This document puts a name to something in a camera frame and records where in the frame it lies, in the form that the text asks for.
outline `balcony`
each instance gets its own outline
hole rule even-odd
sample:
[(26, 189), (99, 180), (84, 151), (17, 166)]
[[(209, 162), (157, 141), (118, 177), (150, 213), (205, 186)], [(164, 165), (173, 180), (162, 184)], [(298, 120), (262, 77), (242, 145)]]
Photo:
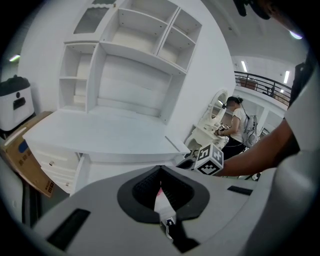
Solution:
[(235, 71), (234, 75), (235, 90), (260, 97), (270, 103), (274, 103), (278, 107), (282, 107), (282, 109), (286, 110), (288, 108), (291, 96), (290, 87), (256, 74)]

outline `vanity table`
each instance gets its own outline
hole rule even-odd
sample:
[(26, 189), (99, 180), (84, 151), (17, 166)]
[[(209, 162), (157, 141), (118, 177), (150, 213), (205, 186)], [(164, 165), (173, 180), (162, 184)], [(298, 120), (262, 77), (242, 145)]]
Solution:
[[(228, 142), (228, 137), (216, 136), (214, 133), (219, 128), (221, 119), (226, 112), (226, 109), (222, 108), (222, 103), (225, 103), (227, 98), (228, 92), (226, 90), (220, 90), (216, 93), (199, 123), (193, 125), (194, 130), (186, 139), (186, 146), (188, 146), (192, 140), (195, 140), (201, 146), (209, 143), (214, 143), (219, 149), (225, 146)], [(212, 113), (215, 106), (220, 110), (213, 118)]]

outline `desk drawer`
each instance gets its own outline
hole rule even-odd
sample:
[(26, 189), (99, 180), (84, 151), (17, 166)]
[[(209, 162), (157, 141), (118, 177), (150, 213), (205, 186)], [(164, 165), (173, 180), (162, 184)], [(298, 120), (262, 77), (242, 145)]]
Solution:
[(60, 150), (58, 148), (28, 143), (35, 159), (42, 167), (56, 167), (61, 170), (76, 170), (79, 164), (79, 156), (75, 152)]

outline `cabinet door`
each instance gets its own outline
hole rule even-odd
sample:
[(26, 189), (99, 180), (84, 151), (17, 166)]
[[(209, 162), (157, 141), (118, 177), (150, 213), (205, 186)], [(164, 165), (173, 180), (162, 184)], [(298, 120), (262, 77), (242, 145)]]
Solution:
[(123, 1), (89, 1), (75, 19), (65, 42), (98, 42), (109, 20)]

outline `woman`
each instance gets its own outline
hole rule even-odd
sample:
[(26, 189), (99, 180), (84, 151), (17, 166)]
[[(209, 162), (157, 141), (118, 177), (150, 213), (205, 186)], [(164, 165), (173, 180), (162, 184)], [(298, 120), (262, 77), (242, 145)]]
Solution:
[(228, 143), (223, 147), (224, 160), (232, 158), (245, 150), (242, 134), (245, 130), (247, 114), (241, 103), (243, 99), (239, 97), (229, 97), (226, 101), (226, 108), (233, 112), (231, 128), (228, 130), (216, 130), (214, 133), (219, 136), (229, 136)]

